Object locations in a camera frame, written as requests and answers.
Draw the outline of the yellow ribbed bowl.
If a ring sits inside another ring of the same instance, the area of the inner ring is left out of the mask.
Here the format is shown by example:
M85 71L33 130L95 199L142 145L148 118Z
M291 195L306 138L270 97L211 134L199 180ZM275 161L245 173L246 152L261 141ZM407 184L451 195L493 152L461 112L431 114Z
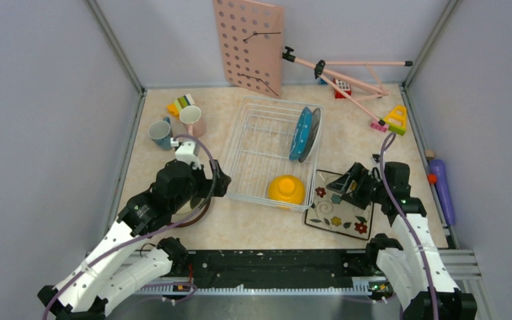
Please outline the yellow ribbed bowl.
M296 176L281 175L270 182L267 196L274 201L300 205L305 199L305 186Z

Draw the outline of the teal polka dot plate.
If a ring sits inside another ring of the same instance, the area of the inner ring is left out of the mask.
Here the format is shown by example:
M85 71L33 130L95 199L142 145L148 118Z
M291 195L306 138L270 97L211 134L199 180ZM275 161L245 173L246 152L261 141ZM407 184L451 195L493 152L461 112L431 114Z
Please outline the teal polka dot plate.
M303 155L305 150L307 141L309 139L309 135L311 132L311 124L312 124L313 113L308 107L304 107L299 119L297 121L295 131L293 134L290 152L289 152L289 160L295 161L299 160Z

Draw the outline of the round white patterned plate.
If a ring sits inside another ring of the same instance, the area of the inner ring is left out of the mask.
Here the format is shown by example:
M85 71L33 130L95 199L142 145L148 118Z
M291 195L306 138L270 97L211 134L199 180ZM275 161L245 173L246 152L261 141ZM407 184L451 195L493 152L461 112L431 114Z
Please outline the round white patterned plate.
M311 129L309 132L309 136L308 136L305 148L304 148L301 156L298 159L298 161L300 163L305 162L306 159L309 157L311 151L313 150L313 146L315 144L315 140L317 138L317 134L318 134L319 127L320 127L321 118L322 118L321 109L316 108L312 114Z

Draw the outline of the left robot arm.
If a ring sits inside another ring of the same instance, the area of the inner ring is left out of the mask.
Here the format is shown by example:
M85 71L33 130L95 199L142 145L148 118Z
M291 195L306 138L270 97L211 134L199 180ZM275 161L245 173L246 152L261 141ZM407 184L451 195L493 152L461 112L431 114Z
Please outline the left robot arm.
M120 271L127 258L153 237L192 221L210 200L227 193L230 176L198 138L180 134L171 139L175 159L155 181L133 196L107 234L80 265L56 285L37 294L42 319L106 319L126 298L164 275L180 275L187 250L180 240L160 240L145 257Z

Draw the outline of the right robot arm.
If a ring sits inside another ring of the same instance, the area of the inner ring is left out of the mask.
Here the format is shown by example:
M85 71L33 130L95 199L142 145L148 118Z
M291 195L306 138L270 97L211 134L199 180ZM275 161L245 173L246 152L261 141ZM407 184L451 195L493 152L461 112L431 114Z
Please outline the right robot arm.
M404 319L475 319L477 302L450 276L434 244L422 201L411 196L410 168L386 162L367 170L354 163L325 188L360 209L379 205L395 237L376 234L365 249L368 272L387 278Z

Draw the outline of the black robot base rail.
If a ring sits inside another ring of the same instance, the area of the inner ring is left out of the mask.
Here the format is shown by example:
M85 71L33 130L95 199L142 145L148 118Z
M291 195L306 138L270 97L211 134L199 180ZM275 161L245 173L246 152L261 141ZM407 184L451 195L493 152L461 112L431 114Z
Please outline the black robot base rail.
M362 279L385 281L364 250L198 250L167 278L200 289L350 289Z

